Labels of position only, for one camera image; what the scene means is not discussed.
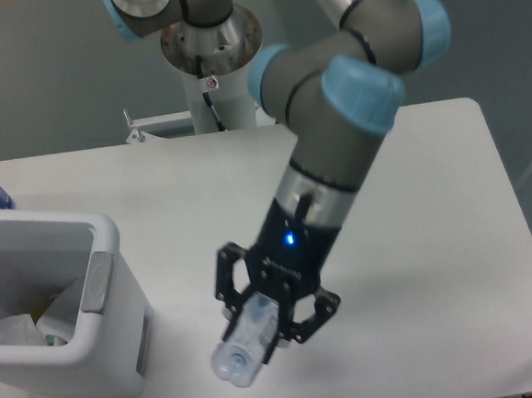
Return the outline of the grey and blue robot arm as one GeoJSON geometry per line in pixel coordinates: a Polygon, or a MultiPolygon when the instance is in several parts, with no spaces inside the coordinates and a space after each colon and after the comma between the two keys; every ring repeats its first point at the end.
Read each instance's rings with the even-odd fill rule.
{"type": "Polygon", "coordinates": [[[205,130],[236,124],[223,79],[246,69],[245,105],[297,137],[256,242],[217,254],[215,295],[229,324],[211,363],[225,377],[258,369],[335,315],[340,299],[321,270],[394,125],[402,76],[450,43],[439,0],[316,1],[335,34],[298,50],[263,46],[233,0],[102,0],[126,40],[160,34],[167,60],[191,79],[191,116],[207,116],[205,130]]]}

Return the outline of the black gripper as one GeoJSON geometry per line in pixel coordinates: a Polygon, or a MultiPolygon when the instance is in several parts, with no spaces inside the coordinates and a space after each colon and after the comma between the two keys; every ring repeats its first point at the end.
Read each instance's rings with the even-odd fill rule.
{"type": "Polygon", "coordinates": [[[335,316],[341,304],[337,294],[320,287],[323,264],[340,231],[309,224],[308,211],[313,203],[313,195],[303,195],[295,211],[287,213],[279,202],[273,201],[251,248],[246,251],[232,242],[217,252],[214,295],[223,302],[226,319],[231,322],[238,315],[254,288],[280,301],[277,331],[266,348],[263,364],[268,364],[284,342],[305,344],[335,316]],[[244,260],[251,283],[238,291],[233,282],[234,266],[244,260]],[[281,300],[285,285],[291,296],[284,293],[281,300]],[[309,295],[314,298],[313,314],[302,322],[294,321],[296,302],[309,295]]]}

